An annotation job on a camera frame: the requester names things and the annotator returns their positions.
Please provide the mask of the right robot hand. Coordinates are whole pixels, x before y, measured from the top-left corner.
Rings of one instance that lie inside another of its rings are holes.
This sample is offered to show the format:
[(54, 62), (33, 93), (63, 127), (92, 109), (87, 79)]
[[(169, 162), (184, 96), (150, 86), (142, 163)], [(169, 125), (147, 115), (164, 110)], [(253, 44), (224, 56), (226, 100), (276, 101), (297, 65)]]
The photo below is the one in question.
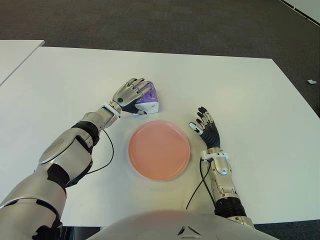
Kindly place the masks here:
[(207, 149), (220, 148), (220, 135), (211, 114), (201, 106), (197, 115), (199, 116), (196, 119), (197, 124), (190, 122), (189, 127), (201, 137)]

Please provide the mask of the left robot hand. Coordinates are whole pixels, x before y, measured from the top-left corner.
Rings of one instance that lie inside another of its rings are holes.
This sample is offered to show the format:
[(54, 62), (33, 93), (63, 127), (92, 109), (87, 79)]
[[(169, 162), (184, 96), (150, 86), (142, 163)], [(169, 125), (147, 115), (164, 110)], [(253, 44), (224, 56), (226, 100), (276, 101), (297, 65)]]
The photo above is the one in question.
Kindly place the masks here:
[(112, 101), (117, 103), (124, 112), (146, 115), (147, 113), (138, 109), (135, 104), (151, 89), (152, 87), (150, 81), (145, 81), (144, 78), (131, 78), (117, 90), (112, 98)]

